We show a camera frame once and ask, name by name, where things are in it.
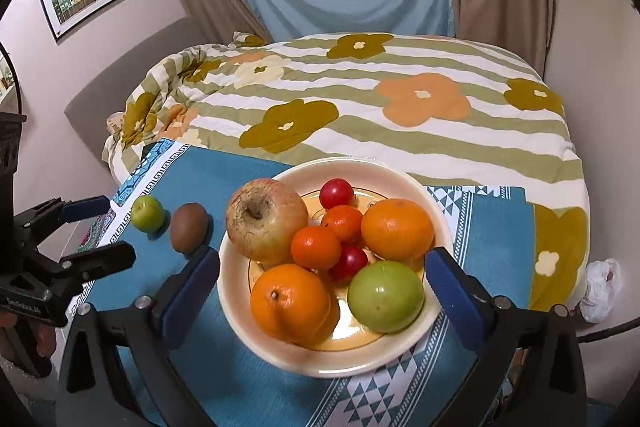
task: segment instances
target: cherry tomato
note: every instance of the cherry tomato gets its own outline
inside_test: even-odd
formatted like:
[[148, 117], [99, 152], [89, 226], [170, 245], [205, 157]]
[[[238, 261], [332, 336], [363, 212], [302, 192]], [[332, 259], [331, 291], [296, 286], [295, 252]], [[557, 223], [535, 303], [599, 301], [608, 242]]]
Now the cherry tomato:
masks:
[[320, 204], [324, 208], [350, 204], [351, 201], [353, 201], [353, 187], [341, 178], [327, 181], [320, 189]]
[[367, 264], [369, 264], [367, 254], [360, 248], [353, 245], [342, 245], [340, 259], [334, 267], [329, 269], [328, 274], [336, 282], [350, 281]]
[[333, 230], [341, 243], [355, 243], [360, 238], [361, 223], [361, 211], [348, 204], [339, 204], [326, 211], [320, 226]]
[[291, 241], [296, 264], [314, 270], [329, 270], [340, 259], [340, 240], [327, 227], [305, 227]]

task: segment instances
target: apple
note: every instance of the apple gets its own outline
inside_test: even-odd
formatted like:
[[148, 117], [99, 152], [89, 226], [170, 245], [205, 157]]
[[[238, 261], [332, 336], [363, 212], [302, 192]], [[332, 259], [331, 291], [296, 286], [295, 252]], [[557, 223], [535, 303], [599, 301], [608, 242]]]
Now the apple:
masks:
[[353, 316], [378, 333], [403, 330], [420, 314], [423, 303], [422, 281], [397, 261], [378, 261], [364, 267], [347, 290]]
[[140, 232], [154, 233], [164, 225], [164, 208], [153, 196], [139, 196], [131, 205], [131, 224]]
[[354, 275], [369, 264], [367, 254], [354, 245], [342, 245], [340, 259], [327, 272], [335, 282], [349, 281]]
[[252, 261], [290, 260], [291, 240], [309, 224], [302, 198], [282, 182], [260, 178], [240, 187], [225, 214], [226, 233], [239, 253]]
[[339, 204], [351, 204], [354, 197], [353, 187], [347, 180], [334, 178], [320, 188], [319, 197], [320, 204], [327, 210]]

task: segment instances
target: orange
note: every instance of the orange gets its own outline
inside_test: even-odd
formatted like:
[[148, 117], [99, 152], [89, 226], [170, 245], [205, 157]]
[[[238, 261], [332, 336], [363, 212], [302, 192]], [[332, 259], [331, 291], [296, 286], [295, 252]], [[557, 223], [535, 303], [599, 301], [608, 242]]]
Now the orange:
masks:
[[284, 342], [306, 343], [325, 324], [331, 297], [315, 273], [296, 264], [281, 264], [255, 282], [250, 305], [264, 333]]
[[338, 304], [338, 298], [335, 296], [334, 288], [327, 285], [326, 282], [324, 284], [329, 292], [329, 298], [331, 299], [329, 314], [326, 316], [324, 323], [320, 326], [319, 330], [316, 331], [314, 336], [312, 336], [308, 341], [298, 342], [300, 346], [307, 347], [308, 349], [314, 349], [316, 346], [327, 340], [334, 332], [335, 327], [338, 325], [338, 321], [340, 320], [340, 304]]
[[333, 230], [327, 227], [305, 227], [291, 241], [291, 256], [300, 266], [329, 270], [340, 259], [342, 247]]
[[409, 261], [433, 243], [433, 223], [427, 211], [410, 200], [382, 200], [362, 218], [362, 238], [369, 250], [392, 261]]
[[326, 211], [320, 226], [333, 230], [341, 243], [354, 243], [360, 238], [361, 223], [361, 211], [348, 204], [339, 204]]

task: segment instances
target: pink wall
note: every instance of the pink wall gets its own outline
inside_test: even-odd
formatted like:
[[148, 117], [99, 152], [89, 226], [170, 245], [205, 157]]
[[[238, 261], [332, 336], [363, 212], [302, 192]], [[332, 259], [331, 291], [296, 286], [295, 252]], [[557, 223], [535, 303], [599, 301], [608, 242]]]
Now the pink wall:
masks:
[[[0, 20], [0, 41], [14, 62], [28, 121], [15, 177], [15, 208], [43, 200], [111, 196], [116, 184], [63, 114], [66, 104], [115, 59], [184, 17], [180, 0], [119, 0], [56, 44], [39, 0], [13, 0]], [[60, 255], [67, 225], [43, 245]]]
[[[590, 260], [614, 257], [625, 285], [606, 322], [640, 315], [640, 15], [631, 0], [556, 0], [545, 81], [564, 98], [591, 201]], [[581, 348], [589, 396], [617, 402], [640, 371], [640, 328]]]

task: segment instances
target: bed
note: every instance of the bed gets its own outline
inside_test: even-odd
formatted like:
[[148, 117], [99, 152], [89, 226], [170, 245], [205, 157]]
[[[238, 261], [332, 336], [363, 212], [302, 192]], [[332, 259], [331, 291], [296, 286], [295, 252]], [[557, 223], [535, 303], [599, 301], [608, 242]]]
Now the bed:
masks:
[[122, 130], [106, 140], [114, 178], [122, 183], [150, 145], [169, 138], [291, 165], [372, 158], [423, 185], [524, 187], [536, 226], [529, 305], [576, 303], [588, 256], [582, 163], [561, 98], [523, 60], [440, 36], [263, 44], [238, 34], [152, 67], [127, 99]]

